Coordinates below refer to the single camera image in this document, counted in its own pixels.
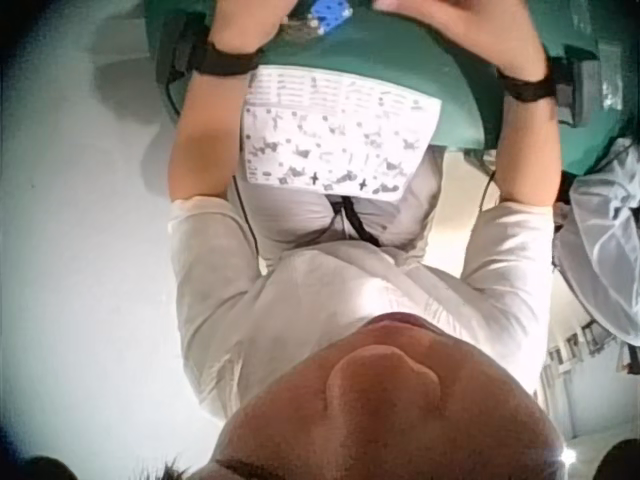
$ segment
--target green table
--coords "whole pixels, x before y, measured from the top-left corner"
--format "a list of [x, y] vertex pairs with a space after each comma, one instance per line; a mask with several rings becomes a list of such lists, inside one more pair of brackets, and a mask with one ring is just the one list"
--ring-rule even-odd
[[[204, 12], [211, 0], [146, 0], [147, 33], [155, 55], [164, 18], [175, 10]], [[314, 67], [363, 75], [402, 85], [443, 101], [433, 144], [455, 149], [495, 148], [502, 125], [502, 90], [493, 68], [413, 21], [372, 11], [370, 0], [352, 0], [345, 26], [304, 46], [278, 39], [264, 63]], [[562, 126], [565, 169], [583, 174], [638, 106], [638, 41], [633, 0], [531, 0], [534, 20], [552, 56], [567, 47], [598, 54], [606, 41], [622, 55], [623, 110], [596, 112], [585, 128]], [[590, 15], [584, 16], [587, 8]], [[180, 94], [184, 94], [184, 85]]]

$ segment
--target wrist strap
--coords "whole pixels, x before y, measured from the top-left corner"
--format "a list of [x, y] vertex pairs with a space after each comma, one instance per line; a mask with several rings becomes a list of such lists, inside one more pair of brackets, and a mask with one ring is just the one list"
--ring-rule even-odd
[[507, 94], [519, 102], [534, 103], [545, 98], [555, 98], [557, 94], [556, 82], [551, 64], [548, 61], [547, 75], [539, 82], [528, 82], [509, 77], [500, 70], [498, 70], [498, 77]]
[[191, 55], [191, 67], [202, 75], [234, 77], [253, 72], [260, 65], [262, 50], [250, 54], [231, 54], [213, 43], [198, 44]]

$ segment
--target hand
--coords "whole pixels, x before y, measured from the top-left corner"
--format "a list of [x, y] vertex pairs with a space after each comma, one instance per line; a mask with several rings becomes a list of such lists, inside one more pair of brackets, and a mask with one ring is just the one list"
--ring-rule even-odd
[[298, 0], [218, 0], [211, 40], [227, 53], [253, 53], [278, 33]]
[[374, 8], [433, 26], [510, 77], [539, 81], [547, 73], [525, 0], [376, 0]]

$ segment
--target paper sheet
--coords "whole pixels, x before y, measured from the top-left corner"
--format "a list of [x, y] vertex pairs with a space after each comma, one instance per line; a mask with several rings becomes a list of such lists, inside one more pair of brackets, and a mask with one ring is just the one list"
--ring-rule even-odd
[[261, 67], [243, 120], [249, 182], [397, 201], [433, 137], [441, 101], [389, 83]]

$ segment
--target white shirt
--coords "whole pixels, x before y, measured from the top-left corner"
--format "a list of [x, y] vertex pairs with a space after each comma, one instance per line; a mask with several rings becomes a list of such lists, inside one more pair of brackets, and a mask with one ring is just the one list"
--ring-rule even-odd
[[176, 202], [170, 222], [185, 370], [224, 419], [323, 347], [389, 312], [419, 315], [492, 357], [529, 392], [546, 353], [551, 209], [483, 212], [462, 279], [360, 241], [295, 250], [263, 276], [224, 200]]

